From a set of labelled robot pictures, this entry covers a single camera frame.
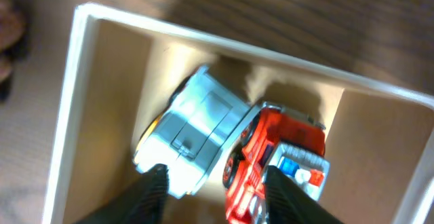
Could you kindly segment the red toy fire truck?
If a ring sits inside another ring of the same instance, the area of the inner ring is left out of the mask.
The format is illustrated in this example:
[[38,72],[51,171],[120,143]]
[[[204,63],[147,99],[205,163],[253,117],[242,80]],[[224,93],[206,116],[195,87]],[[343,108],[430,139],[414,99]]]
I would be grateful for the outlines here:
[[254,223],[265,199],[267,166],[276,166],[317,201],[330,163],[325,126],[309,115],[264,102],[228,156],[222,174],[225,215],[229,223]]

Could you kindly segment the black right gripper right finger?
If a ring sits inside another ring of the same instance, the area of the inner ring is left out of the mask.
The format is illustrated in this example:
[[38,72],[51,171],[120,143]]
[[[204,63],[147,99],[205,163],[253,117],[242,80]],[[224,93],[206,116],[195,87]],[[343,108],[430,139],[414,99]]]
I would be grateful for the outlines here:
[[270,224],[343,224],[276,166],[267,167],[265,220]]

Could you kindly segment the white cardboard box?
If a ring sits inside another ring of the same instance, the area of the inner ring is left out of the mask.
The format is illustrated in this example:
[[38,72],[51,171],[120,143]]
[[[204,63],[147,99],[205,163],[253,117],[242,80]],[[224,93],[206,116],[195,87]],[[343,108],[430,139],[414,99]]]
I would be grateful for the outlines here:
[[433,208],[433,97],[299,58],[123,12],[76,8],[44,223],[74,223],[171,164],[140,142],[183,79],[210,66],[241,99],[237,123],[268,100],[325,126],[331,164],[320,203],[345,223],[423,223]]

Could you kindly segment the brown plush toy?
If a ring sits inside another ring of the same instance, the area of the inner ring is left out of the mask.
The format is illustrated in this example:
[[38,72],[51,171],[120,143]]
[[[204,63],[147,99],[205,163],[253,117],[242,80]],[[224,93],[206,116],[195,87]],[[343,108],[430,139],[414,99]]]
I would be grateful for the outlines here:
[[26,30],[26,20],[12,0],[1,0],[1,83],[13,71],[12,59],[5,53],[17,44]]

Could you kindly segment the yellow toy dump truck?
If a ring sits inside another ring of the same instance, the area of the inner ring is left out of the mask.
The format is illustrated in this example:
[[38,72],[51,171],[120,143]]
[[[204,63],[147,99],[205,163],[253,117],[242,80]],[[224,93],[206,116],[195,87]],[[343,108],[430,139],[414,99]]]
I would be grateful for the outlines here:
[[181,82],[167,107],[142,133],[133,157],[140,173],[166,165],[168,193],[178,199],[199,191],[260,111],[260,106],[224,87],[208,69],[200,66]]

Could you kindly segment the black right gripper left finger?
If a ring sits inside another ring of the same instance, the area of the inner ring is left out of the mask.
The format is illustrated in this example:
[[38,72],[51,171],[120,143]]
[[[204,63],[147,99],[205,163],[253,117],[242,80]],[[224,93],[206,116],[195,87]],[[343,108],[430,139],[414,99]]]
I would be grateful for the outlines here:
[[167,166],[156,164],[119,196],[77,224],[160,224],[168,187]]

